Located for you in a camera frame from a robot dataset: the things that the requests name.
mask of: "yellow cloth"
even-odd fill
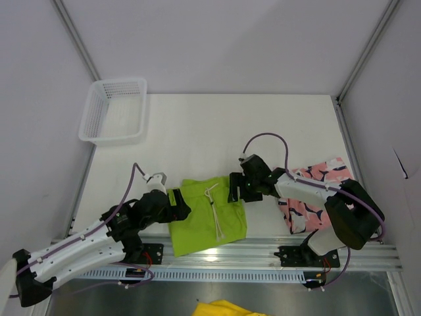
[[[198,303],[192,316],[267,316],[253,313],[234,305],[226,300],[215,301],[210,304]]]

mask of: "gray wall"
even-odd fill
[[[1,266],[63,231],[89,153],[77,130],[90,80],[48,0],[2,1],[0,24]]]
[[[398,247],[416,315],[421,314],[420,13],[420,1],[403,1],[344,105],[364,178],[386,216],[386,239]]]
[[[104,78],[151,93],[341,89],[388,0],[65,1]]]

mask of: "white plastic basket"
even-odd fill
[[[146,86],[143,78],[92,83],[79,138],[98,146],[138,143],[145,124]]]

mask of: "pink fabric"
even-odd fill
[[[308,168],[296,169],[294,172],[299,176],[332,183],[341,183],[352,178],[342,158],[335,158]],[[285,223],[289,227],[291,234],[313,232],[316,229],[331,226],[327,212],[320,208],[296,199],[280,198],[278,205],[282,213],[284,213]]]

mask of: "white drawstring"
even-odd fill
[[[215,188],[219,183],[207,188],[205,190],[205,195],[210,199],[210,205],[212,206],[213,210],[213,217],[215,219],[215,229],[216,229],[216,241],[219,242],[221,239],[225,239],[225,235],[222,232],[221,226],[219,225],[218,214],[216,214],[215,203],[213,202],[211,190]]]

